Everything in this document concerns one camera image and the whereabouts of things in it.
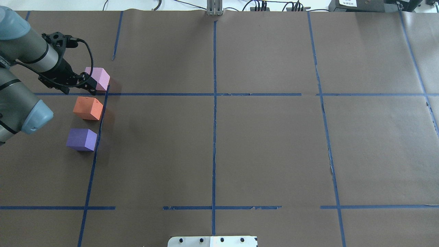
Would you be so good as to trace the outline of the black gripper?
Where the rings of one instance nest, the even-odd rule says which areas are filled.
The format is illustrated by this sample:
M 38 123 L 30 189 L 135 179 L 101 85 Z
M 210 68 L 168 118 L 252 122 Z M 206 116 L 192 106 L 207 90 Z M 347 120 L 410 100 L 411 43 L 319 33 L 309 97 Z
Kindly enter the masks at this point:
M 42 72 L 42 75 L 50 79 L 46 80 L 44 77 L 39 76 L 38 80 L 41 81 L 48 88 L 55 88 L 60 90 L 63 94 L 69 95 L 70 88 L 67 86 L 75 85 L 78 89 L 84 89 L 88 91 L 91 95 L 95 96 L 97 94 L 97 81 L 89 75 L 87 72 L 82 72 L 82 80 L 78 79 L 78 74 L 76 74 L 71 65 L 65 60 L 56 65 L 53 69 Z

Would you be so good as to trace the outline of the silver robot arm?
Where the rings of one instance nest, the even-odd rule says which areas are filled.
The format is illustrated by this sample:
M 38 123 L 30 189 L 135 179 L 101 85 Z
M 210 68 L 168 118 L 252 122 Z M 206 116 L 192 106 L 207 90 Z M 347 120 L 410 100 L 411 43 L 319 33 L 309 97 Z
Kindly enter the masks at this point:
M 79 43 L 83 39 L 60 32 L 38 33 L 16 11 L 1 6 L 1 145 L 18 133 L 35 133 L 54 116 L 26 82 L 31 73 L 63 94 L 74 87 L 94 91 L 91 75 L 74 72 L 64 57 Z

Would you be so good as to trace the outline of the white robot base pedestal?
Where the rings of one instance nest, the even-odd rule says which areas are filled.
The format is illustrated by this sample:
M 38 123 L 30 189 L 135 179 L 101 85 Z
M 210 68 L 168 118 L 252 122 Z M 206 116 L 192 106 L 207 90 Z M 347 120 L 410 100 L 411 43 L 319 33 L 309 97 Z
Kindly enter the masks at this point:
M 168 247 L 257 247 L 256 236 L 176 236 Z

